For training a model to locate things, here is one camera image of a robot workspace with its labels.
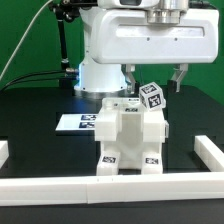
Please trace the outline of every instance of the white foam block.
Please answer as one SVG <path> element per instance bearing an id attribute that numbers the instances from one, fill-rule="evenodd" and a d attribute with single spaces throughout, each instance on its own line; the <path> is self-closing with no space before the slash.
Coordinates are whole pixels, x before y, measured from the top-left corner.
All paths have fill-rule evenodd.
<path id="1" fill-rule="evenodd" d="M 0 168 L 9 157 L 8 142 L 0 141 Z"/>
<path id="2" fill-rule="evenodd" d="M 195 137 L 194 151 L 212 172 L 224 171 L 224 154 L 207 136 Z"/>
<path id="3" fill-rule="evenodd" d="M 163 164 L 160 154 L 144 152 L 142 155 L 141 174 L 162 174 Z"/>
<path id="4" fill-rule="evenodd" d="M 118 174 L 120 152 L 102 151 L 97 165 L 97 176 L 110 176 Z"/>
<path id="5" fill-rule="evenodd" d="M 87 203 L 92 178 L 26 178 L 0 180 L 0 205 Z"/>
<path id="6" fill-rule="evenodd" d="M 88 203 L 124 202 L 122 176 L 99 177 L 87 184 Z"/>
<path id="7" fill-rule="evenodd" d="M 223 198 L 223 178 L 223 173 L 128 176 L 124 178 L 125 201 Z"/>
<path id="8" fill-rule="evenodd" d="M 143 142 L 165 142 L 165 120 L 163 111 L 145 112 L 143 118 Z"/>
<path id="9" fill-rule="evenodd" d="M 116 141 L 119 130 L 118 111 L 102 109 L 95 121 L 96 141 Z"/>

